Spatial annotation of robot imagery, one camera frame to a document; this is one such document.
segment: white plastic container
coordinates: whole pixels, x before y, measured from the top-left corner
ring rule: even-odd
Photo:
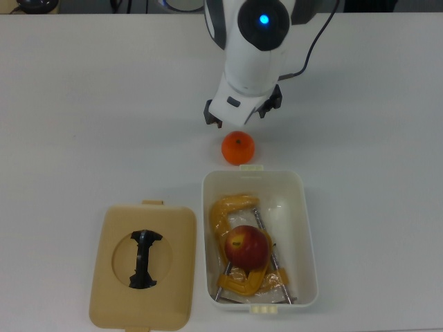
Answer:
[[[216,302],[217,280],[225,266],[209,221],[213,204],[226,195],[251,194],[260,199],[260,213],[266,230],[276,243],[280,265],[289,278],[293,304]],[[294,172],[216,171],[203,182],[206,289],[210,301],[220,309],[252,313],[277,313],[312,305],[318,297],[318,282],[305,194],[300,177]]]

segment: red apple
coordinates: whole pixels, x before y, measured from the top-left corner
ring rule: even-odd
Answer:
[[[269,260],[269,242],[258,228],[241,225],[226,236],[224,252],[234,266],[246,271],[256,270]]]

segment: white robot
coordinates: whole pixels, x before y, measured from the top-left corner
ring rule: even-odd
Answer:
[[[226,121],[241,127],[254,113],[263,118],[280,107],[277,81],[287,55],[285,37],[290,26],[310,21],[321,2],[205,0],[206,26],[226,53],[219,88],[206,103],[207,124],[220,128]]]

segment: black cable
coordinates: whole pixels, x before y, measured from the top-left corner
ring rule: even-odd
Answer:
[[[305,65],[303,66],[303,68],[301,69],[301,71],[298,71],[297,73],[291,73],[291,74],[285,74],[282,75],[278,78],[279,81],[283,81],[283,80],[287,80],[288,78],[293,78],[295,76],[299,76],[301,74],[303,74],[303,72],[306,70],[307,67],[307,63],[309,62],[309,58],[311,57],[311,53],[312,50],[314,49],[314,46],[316,45],[316,42],[318,41],[318,38],[320,38],[321,34],[323,33],[323,31],[325,31],[327,25],[330,23],[330,21],[332,20],[332,17],[334,16],[335,12],[337,11],[338,5],[340,3],[340,0],[336,0],[334,9],[331,12],[331,15],[328,17],[327,21],[325,22],[325,24],[323,25],[323,27],[320,29],[320,31],[318,32],[317,36],[315,37],[314,41],[311,44],[311,47],[309,48],[309,51],[307,53],[306,56],[306,60],[305,60]]]
[[[14,14],[15,12],[18,12],[20,10],[20,6],[17,6],[16,8],[14,8],[13,10],[11,10],[11,12],[9,13],[9,15]]]
[[[132,0],[127,0],[127,9],[126,13],[131,14]]]

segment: beige lid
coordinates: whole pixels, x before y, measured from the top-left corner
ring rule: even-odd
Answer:
[[[135,231],[162,236],[149,248],[149,288],[129,287],[138,244]],[[195,264],[196,221],[185,207],[162,202],[111,207],[98,247],[89,317],[99,327],[126,331],[174,331],[189,320]]]

